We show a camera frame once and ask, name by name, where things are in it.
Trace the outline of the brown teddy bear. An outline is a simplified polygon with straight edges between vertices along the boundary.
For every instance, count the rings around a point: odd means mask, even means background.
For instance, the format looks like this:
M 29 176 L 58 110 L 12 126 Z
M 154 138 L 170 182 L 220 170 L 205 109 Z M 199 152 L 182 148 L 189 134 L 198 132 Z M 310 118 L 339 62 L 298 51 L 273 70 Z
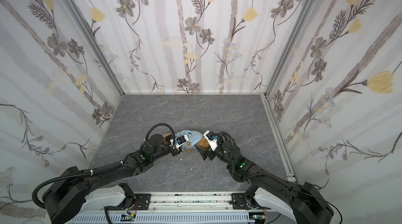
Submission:
M 164 138 L 164 145 L 170 145 L 171 144 L 171 140 L 173 139 L 171 134 L 165 134 L 163 135 Z M 205 138 L 203 138 L 200 142 L 198 142 L 195 146 L 189 148 L 188 150 L 191 149 L 200 149 L 202 151 L 208 150 L 209 148 L 209 144 L 207 142 L 207 140 Z

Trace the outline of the light blue teddy hoodie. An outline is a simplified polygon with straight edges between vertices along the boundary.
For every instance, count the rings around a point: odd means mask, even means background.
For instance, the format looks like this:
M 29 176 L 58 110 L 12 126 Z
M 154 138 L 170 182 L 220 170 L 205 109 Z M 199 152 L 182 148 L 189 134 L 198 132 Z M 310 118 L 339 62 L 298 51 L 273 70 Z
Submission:
M 187 135 L 188 137 L 188 142 L 183 145 L 183 148 L 185 149 L 189 149 L 195 146 L 204 138 L 203 134 L 201 134 L 200 132 L 191 130 L 182 130 L 175 134 L 176 137 L 182 137 L 184 135 Z

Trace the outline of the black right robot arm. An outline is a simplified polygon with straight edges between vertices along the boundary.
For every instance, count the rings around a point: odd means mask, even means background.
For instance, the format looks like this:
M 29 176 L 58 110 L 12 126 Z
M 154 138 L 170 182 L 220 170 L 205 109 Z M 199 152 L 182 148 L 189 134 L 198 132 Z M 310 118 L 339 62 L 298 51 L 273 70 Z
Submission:
M 328 224 L 334 211 L 317 188 L 279 178 L 241 154 L 231 141 L 212 149 L 207 140 L 196 144 L 203 159 L 217 158 L 227 164 L 232 178 L 238 183 L 250 185 L 241 200 L 234 201 L 244 209 L 268 208 L 292 219 L 297 224 Z

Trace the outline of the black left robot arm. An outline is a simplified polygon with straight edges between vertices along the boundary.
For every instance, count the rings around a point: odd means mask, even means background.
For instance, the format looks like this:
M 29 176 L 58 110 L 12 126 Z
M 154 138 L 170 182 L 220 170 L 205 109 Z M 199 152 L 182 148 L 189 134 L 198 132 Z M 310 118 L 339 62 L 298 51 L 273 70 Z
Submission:
M 169 154 L 178 155 L 187 142 L 187 135 L 173 138 L 155 134 L 121 161 L 94 169 L 78 170 L 75 166 L 67 169 L 60 177 L 37 186 L 32 200 L 47 211 L 51 223 L 67 223 L 89 202 L 92 192 L 109 183 L 144 173 L 156 160 Z

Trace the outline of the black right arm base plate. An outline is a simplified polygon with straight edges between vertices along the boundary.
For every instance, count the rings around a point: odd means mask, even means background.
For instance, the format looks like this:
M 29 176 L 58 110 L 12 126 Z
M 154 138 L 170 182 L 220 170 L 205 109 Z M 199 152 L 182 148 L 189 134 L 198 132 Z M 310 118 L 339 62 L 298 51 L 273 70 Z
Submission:
M 268 207 L 262 207 L 245 193 L 232 193 L 230 205 L 234 210 L 271 210 Z

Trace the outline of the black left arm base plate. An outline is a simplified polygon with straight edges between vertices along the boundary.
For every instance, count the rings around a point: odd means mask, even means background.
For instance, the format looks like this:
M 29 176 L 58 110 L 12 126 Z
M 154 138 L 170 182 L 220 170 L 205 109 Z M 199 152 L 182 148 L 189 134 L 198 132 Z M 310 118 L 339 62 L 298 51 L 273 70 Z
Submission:
M 117 206 L 107 206 L 108 210 L 148 210 L 151 194 L 130 194 Z

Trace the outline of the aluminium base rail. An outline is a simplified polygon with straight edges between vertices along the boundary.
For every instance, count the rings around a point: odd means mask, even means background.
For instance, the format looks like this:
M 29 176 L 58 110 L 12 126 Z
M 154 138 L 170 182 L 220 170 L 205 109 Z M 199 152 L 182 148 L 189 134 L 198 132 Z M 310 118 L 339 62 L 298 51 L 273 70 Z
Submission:
M 90 195 L 90 202 L 68 224 L 112 224 L 109 214 L 121 213 L 136 217 L 139 213 L 194 213 L 194 212 L 247 212 L 255 220 L 254 224 L 279 223 L 284 217 L 274 210 L 234 210 L 230 205 L 234 192 L 191 192 L 191 193 L 150 193 L 148 210 L 108 210 L 104 204 L 106 196 Z

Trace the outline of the aluminium corner post left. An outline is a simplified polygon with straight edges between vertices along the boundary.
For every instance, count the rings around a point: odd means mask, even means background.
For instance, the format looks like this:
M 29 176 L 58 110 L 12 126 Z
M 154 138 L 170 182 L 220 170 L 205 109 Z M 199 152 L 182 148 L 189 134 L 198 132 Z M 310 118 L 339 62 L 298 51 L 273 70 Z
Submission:
M 90 25 L 86 22 L 81 10 L 76 5 L 74 0 L 62 0 L 62 1 L 64 2 L 65 6 L 67 7 L 67 10 L 69 11 L 70 15 L 72 16 L 74 22 L 79 27 L 82 35 L 85 37 L 87 43 L 90 45 L 98 62 L 100 63 L 101 67 L 107 74 L 113 87 L 115 88 L 115 91 L 117 92 L 117 94 L 120 97 L 122 97 L 123 95 L 125 95 L 125 92 L 122 89 L 120 83 L 118 82 L 116 76 L 114 75 L 112 68 L 108 64 L 106 57 L 103 55 L 95 37 L 92 34 Z

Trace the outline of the aluminium corner post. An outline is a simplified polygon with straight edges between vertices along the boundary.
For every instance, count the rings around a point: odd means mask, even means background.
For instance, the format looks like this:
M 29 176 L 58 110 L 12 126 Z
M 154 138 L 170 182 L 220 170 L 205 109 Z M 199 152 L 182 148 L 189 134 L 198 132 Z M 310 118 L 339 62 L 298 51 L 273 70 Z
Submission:
M 302 31 L 303 27 L 305 26 L 307 19 L 309 17 L 309 14 L 312 11 L 316 1 L 317 0 L 305 0 L 305 3 L 300 11 L 299 16 L 297 17 L 297 20 L 296 20 L 294 26 L 292 27 L 290 36 L 285 44 L 282 54 L 274 69 L 273 75 L 271 76 L 271 79 L 268 83 L 268 87 L 267 87 L 266 91 L 264 92 L 264 97 L 267 97 L 270 94 L 270 92 L 272 92 L 274 90 L 274 85 L 276 84 L 277 80 L 279 79 L 281 72 L 284 69 L 284 65 L 286 64 L 286 61 L 289 58 L 291 51 L 293 50 L 296 40 L 301 35 L 301 31 Z
M 100 63 L 101 67 L 107 74 L 113 87 L 115 88 L 115 91 L 117 92 L 117 94 L 120 97 L 122 97 L 123 95 L 125 95 L 125 92 L 122 89 L 120 83 L 118 82 L 116 76 L 114 75 L 112 68 L 108 64 L 106 57 L 103 55 L 95 37 L 92 34 L 90 25 L 86 22 L 81 10 L 76 5 L 74 0 L 62 0 L 62 1 L 64 2 L 65 6 L 67 7 L 67 10 L 69 11 L 70 15 L 72 16 L 74 22 L 79 27 L 82 35 L 85 37 L 87 43 L 90 45 L 98 62 Z

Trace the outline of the aluminium corner post right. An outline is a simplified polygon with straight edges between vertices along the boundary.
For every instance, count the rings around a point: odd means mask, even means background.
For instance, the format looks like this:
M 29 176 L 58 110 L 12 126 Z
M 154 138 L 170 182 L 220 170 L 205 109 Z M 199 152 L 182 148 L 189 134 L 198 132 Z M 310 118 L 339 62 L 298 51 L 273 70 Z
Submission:
M 309 17 L 309 14 L 312 11 L 316 1 L 317 0 L 305 0 L 305 3 L 300 11 L 299 16 L 297 17 L 297 20 L 296 20 L 294 26 L 292 27 L 290 36 L 285 44 L 282 54 L 274 69 L 273 75 L 271 76 L 271 79 L 268 83 L 268 87 L 267 87 L 266 91 L 264 92 L 264 97 L 267 97 L 270 94 L 270 92 L 272 92 L 274 90 L 274 85 L 276 84 L 277 80 L 279 79 L 281 72 L 284 69 L 284 65 L 286 64 L 286 61 L 289 58 L 291 51 L 293 50 L 296 40 L 301 35 L 301 31 L 302 31 L 303 27 L 305 26 L 307 19 Z

